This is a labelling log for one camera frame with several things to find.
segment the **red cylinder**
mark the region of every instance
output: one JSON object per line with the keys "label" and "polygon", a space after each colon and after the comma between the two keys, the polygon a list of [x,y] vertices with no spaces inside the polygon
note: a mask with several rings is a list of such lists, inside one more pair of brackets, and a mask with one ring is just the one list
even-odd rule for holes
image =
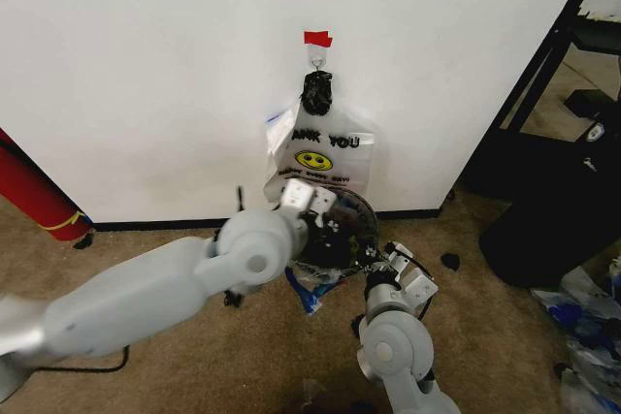
{"label": "red cylinder", "polygon": [[90,226],[83,213],[12,147],[17,148],[0,130],[0,194],[56,239],[77,239],[87,233]]}

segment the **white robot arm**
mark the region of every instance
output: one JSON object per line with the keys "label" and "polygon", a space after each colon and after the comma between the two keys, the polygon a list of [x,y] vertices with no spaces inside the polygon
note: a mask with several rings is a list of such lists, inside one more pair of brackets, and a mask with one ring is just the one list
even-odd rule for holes
{"label": "white robot arm", "polygon": [[438,286],[419,268],[400,279],[407,265],[403,259],[412,254],[401,244],[392,244],[395,251],[389,265],[380,263],[367,274],[358,364],[371,382],[383,385],[395,413],[459,414],[434,377],[429,332],[413,316]]}
{"label": "white robot arm", "polygon": [[[331,191],[292,179],[277,210],[238,212],[222,227],[217,240],[178,239],[103,271],[51,303],[0,296],[0,402],[40,366],[73,355],[111,354],[190,318],[212,295],[256,291],[283,273],[306,245],[308,225],[301,213],[310,210],[320,218],[335,200]],[[414,380],[407,374],[413,373],[412,367],[416,374],[427,374],[433,360],[431,338],[408,308],[394,315],[384,312],[394,307],[374,298],[383,296],[381,290],[387,288],[374,287],[368,295],[361,331],[366,364],[361,367],[367,375],[381,378],[395,412],[458,413],[430,411],[424,399],[422,410],[416,407],[419,397],[413,385],[420,377]],[[397,338],[396,342],[385,334]],[[381,349],[377,353],[378,347],[384,347],[381,343],[388,343],[393,359],[378,363],[387,358]],[[415,400],[405,401],[408,397]],[[408,406],[418,410],[405,410]]]}

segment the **yellow smiley face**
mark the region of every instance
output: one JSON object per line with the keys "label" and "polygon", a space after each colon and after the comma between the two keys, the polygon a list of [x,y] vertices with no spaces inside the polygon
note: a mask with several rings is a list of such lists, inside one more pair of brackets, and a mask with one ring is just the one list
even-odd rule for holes
{"label": "yellow smiley face", "polygon": [[295,154],[295,160],[298,161],[303,167],[311,170],[330,170],[332,168],[332,161],[325,155],[319,152],[311,152],[309,150],[303,150]]}

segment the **floor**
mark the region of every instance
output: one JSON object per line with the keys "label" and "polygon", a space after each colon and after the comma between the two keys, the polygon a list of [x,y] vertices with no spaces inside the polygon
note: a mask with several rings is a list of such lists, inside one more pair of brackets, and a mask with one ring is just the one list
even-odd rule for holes
{"label": "floor", "polygon": [[[588,125],[562,106],[573,89],[592,87],[575,67],[579,53],[571,54],[572,67],[559,69],[527,131],[572,139]],[[616,75],[601,66],[614,88]],[[552,367],[567,359],[563,337],[528,291],[505,285],[488,269],[477,245],[478,235],[506,206],[458,186],[439,218],[383,221],[381,233],[415,251],[436,277],[440,292],[425,325],[441,388],[462,413],[555,414],[561,405]],[[51,300],[167,241],[211,233],[98,233],[91,247],[76,250],[0,199],[0,289]],[[458,271],[441,264],[445,252],[459,254]],[[364,379],[356,362],[358,341],[349,323],[364,309],[363,288],[363,277],[354,276],[325,296],[313,316],[304,314],[284,278],[239,309],[214,297],[193,319],[133,345],[123,371],[39,372],[0,412],[300,413],[310,396],[316,412],[348,412],[356,400],[389,412],[385,393]],[[112,365],[117,358],[67,364]]]}

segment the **black cable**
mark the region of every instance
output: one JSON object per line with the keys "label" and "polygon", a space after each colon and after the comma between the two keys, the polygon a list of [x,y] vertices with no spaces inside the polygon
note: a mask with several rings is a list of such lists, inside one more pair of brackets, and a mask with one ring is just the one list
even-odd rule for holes
{"label": "black cable", "polygon": [[129,361],[129,346],[123,348],[123,359],[114,367],[37,367],[35,371],[40,372],[79,372],[79,373],[111,373],[118,372],[127,365]]}
{"label": "black cable", "polygon": [[432,296],[431,298],[429,298],[427,300],[427,302],[425,303],[425,305],[423,306],[423,310],[420,311],[420,314],[418,314],[418,320],[422,321],[423,317],[425,317],[425,314],[427,313],[427,311],[429,310],[429,306],[431,305],[431,300],[434,297]]}
{"label": "black cable", "polygon": [[431,273],[425,269],[425,266],[423,266],[420,262],[418,262],[416,259],[414,259],[413,257],[410,257],[408,254],[405,254],[403,252],[401,252],[398,249],[395,249],[395,252],[397,254],[399,254],[402,257],[405,257],[406,259],[408,259],[410,262],[412,262],[415,266],[417,266],[419,269],[421,269],[429,278],[431,278],[432,280],[434,279],[434,276],[431,275]]}

